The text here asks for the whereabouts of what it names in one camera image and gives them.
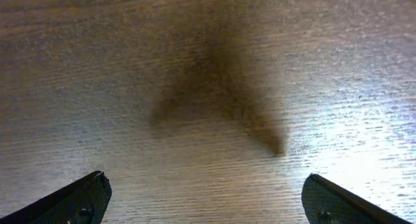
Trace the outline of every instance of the floor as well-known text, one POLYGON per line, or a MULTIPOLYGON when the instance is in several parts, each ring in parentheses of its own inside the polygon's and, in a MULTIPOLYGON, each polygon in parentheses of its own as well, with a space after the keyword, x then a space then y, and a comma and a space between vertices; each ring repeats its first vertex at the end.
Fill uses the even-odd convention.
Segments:
POLYGON ((305 223, 319 173, 416 222, 416 0, 0 0, 0 216, 305 223))

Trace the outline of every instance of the wooden floor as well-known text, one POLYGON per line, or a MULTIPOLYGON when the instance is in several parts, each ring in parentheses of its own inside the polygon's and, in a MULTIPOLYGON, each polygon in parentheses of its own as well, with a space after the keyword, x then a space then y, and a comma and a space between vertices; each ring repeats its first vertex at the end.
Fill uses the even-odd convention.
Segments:
POLYGON ((415 16, 416 0, 0 0, 0 216, 103 170, 107 223, 305 223, 319 173, 416 222, 415 16))

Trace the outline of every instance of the wooden surface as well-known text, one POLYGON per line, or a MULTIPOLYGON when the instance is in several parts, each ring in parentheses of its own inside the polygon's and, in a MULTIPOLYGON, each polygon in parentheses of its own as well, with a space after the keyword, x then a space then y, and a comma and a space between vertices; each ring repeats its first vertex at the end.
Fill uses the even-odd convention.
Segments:
POLYGON ((415 222, 415 16, 416 0, 0 0, 0 216, 103 170, 107 223, 305 223, 320 173, 415 222))

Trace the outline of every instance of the wood grain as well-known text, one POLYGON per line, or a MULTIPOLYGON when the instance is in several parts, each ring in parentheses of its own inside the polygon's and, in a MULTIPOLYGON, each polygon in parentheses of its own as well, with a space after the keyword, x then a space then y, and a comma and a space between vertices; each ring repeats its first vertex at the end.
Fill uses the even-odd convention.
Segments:
POLYGON ((0 216, 103 170, 106 223, 305 223, 320 173, 416 222, 415 16, 416 0, 0 0, 0 216))

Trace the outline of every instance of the black plastic part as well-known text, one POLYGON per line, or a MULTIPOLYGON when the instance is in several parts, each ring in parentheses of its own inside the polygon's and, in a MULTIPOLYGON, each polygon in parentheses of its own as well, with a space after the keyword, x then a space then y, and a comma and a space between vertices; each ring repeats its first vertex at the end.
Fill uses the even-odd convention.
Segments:
POLYGON ((409 224, 409 222, 316 174, 311 174, 305 181, 302 190, 302 204, 306 217, 312 224, 409 224))
POLYGON ((104 172, 95 171, 70 185, 0 219, 0 224, 96 224, 111 198, 104 172))

